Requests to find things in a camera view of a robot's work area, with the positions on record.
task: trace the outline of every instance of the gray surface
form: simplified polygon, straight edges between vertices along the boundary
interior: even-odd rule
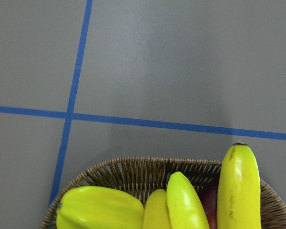
[[[1,106],[66,111],[84,7],[0,1]],[[286,133],[286,1],[94,0],[75,112]],[[0,114],[0,228],[39,226],[63,121]],[[237,140],[286,203],[286,141],[84,121],[61,188],[106,159],[221,160]]]

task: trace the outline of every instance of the wicker basket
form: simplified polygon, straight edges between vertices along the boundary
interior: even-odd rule
[[[197,192],[218,176],[221,161],[120,157],[99,163],[81,172],[57,195],[41,224],[41,229],[55,229],[56,208],[63,194],[73,187],[104,186],[123,190],[138,198],[144,205],[148,196],[158,188],[166,189],[169,176],[181,171]],[[286,206],[278,194],[261,180],[261,220],[263,229],[286,228]]]

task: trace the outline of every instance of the yellow fruit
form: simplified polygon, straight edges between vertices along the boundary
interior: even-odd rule
[[[141,229],[143,204],[113,188],[84,186],[64,194],[57,209],[58,229]]]
[[[171,174],[166,192],[172,229],[210,229],[194,187],[181,172]]]
[[[260,177],[251,149],[236,143],[226,153],[217,193],[218,229],[261,229]]]
[[[157,189],[148,197],[142,229],[171,229],[164,189]]]

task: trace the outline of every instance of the purple fruit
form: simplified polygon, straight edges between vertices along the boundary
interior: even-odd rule
[[[218,183],[219,176],[215,177],[198,193],[202,206],[204,207],[204,211],[208,219],[210,229],[217,229],[216,211]]]

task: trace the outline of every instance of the blue line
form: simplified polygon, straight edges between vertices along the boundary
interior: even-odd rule
[[[185,131],[212,133],[212,134],[236,135],[236,136],[286,140],[286,134],[278,133],[278,132],[236,129],[236,128],[228,128],[228,127],[209,126],[209,125],[172,123],[172,122],[163,122],[163,121],[154,121],[154,120],[122,118],[122,117],[112,117],[112,116],[102,116],[102,115],[92,115],[92,114],[78,114],[78,113],[74,113],[72,115],[72,118],[74,120],[100,122],[100,123],[146,126],[146,127],[185,130]]]
[[[70,129],[71,129],[71,124],[72,124],[72,113],[74,111],[76,94],[77,94],[78,84],[79,84],[80,75],[81,75],[82,61],[84,57],[87,32],[88,32],[90,15],[91,15],[91,10],[92,10],[92,2],[93,2],[92,0],[87,0],[86,2],[84,18],[82,22],[81,37],[80,37],[80,42],[78,46],[77,57],[76,57],[74,73],[73,73],[73,80],[71,84],[70,96],[69,96],[69,101],[68,101],[67,117],[65,119],[65,123],[63,127],[61,147],[59,149],[59,153],[57,157],[49,205],[52,203],[52,201],[57,196],[58,191],[59,191],[60,182],[61,182],[61,174],[63,170],[63,164],[64,164],[64,160],[66,156],[67,145],[69,141]]]
[[[8,106],[0,106],[0,113],[15,114],[15,115],[21,115],[21,114],[32,115],[32,116],[41,116],[48,118],[66,118],[65,112],[36,110],[36,109],[8,107]]]

